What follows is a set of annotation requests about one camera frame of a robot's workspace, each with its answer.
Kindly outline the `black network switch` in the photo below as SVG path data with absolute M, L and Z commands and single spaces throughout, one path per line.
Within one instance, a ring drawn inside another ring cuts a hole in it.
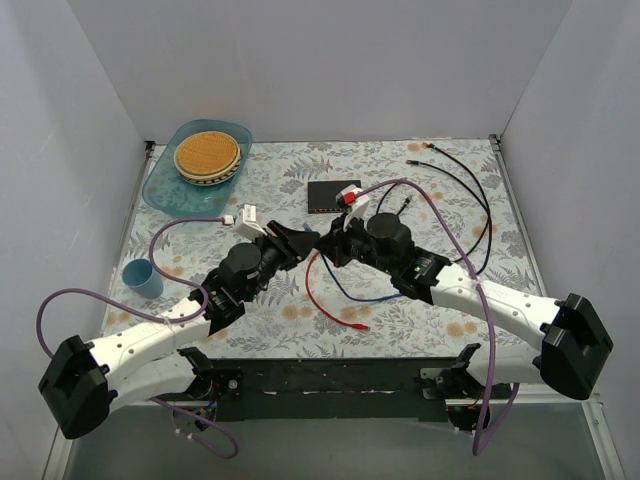
M 360 180 L 310 181 L 307 183 L 307 211 L 309 214 L 341 213 L 336 197 L 347 187 L 361 187 Z

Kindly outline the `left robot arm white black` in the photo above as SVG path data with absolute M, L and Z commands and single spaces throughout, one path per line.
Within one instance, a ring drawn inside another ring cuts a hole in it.
M 277 272 L 305 260 L 320 238 L 276 221 L 265 228 L 231 215 L 216 221 L 233 227 L 244 242 L 234 245 L 203 283 L 192 284 L 169 313 L 141 313 L 140 323 L 117 334 L 90 341 L 74 335 L 46 352 L 50 362 L 38 390 L 65 438 L 80 438 L 104 422 L 125 397 L 119 386 L 126 377 L 240 319 L 246 303 L 266 290 Z

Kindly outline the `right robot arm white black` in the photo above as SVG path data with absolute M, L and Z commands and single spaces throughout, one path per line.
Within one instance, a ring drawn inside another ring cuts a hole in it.
M 536 296 L 488 280 L 474 280 L 448 258 L 415 244 L 410 229 L 391 213 L 369 221 L 342 215 L 316 244 L 335 266 L 355 260 L 389 275 L 402 295 L 457 310 L 518 337 L 524 354 L 496 359 L 495 383 L 544 383 L 561 395 L 586 400 L 613 341 L 585 297 Z

